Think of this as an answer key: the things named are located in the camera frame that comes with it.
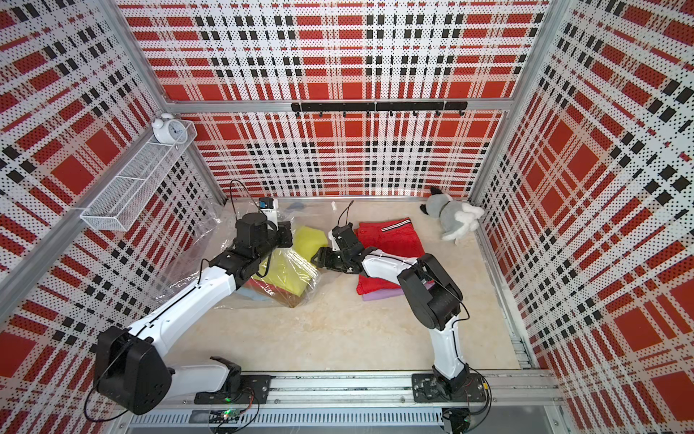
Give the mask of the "clear plastic vacuum bag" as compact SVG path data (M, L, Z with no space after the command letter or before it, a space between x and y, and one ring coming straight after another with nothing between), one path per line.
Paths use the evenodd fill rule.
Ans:
M278 219L291 223L293 246L273 251L269 260L260 265L260 275L236 289L231 296L218 302L217 309L293 309L316 298L327 282L321 269L310 260L322 247L329 247L329 233L345 210L345 201L278 200ZM255 210L248 200L236 204L237 209L209 204L209 214L193 223L191 247L184 250L164 269L164 276L150 291L157 307L172 299L185 287L195 283L199 267L208 265L235 238L235 222Z

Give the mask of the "lime green trousers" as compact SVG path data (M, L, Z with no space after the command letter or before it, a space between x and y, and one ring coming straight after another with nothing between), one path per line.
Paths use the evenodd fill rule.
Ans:
M300 226L294 232L293 246L274 250L260 266L260 280L294 294L306 296L320 279L320 272L310 260L321 247L328 246L324 231Z

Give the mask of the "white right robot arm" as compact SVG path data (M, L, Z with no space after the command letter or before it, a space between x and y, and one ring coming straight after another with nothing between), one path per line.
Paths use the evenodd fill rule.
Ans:
M322 247L311 263L319 269L380 278L400 286L419 323L429 330L434 351L432 367L440 393L451 398L471 383L471 369L458 344L463 294L431 254L405 258L374 247L366 248L352 226L336 226L330 247Z

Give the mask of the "purple trousers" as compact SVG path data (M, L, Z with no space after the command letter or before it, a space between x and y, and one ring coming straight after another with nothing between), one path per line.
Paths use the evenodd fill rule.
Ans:
M381 280L380 278L366 278L364 276L359 277L356 290L357 294L365 302L396 298L404 295L403 289L392 282Z

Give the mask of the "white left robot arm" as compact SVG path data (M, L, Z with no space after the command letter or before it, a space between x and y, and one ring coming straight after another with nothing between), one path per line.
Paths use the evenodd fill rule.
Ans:
M190 393L233 396L241 368L220 356L207 365L169 366L164 357L206 312L260 273L274 250L293 244L290 222L248 213L236 222L231 246L202 264L197 280L128 327L98 337L92 390L135 415L161 401Z

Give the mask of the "red trousers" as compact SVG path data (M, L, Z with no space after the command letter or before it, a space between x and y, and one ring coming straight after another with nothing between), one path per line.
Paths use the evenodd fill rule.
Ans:
M286 307L294 307L296 305L297 297L294 294L267 282L252 278L246 282L245 287L254 290L260 295L269 297Z
M356 235L364 247L375 247L388 255L419 258L425 254L410 218L391 222L361 222Z

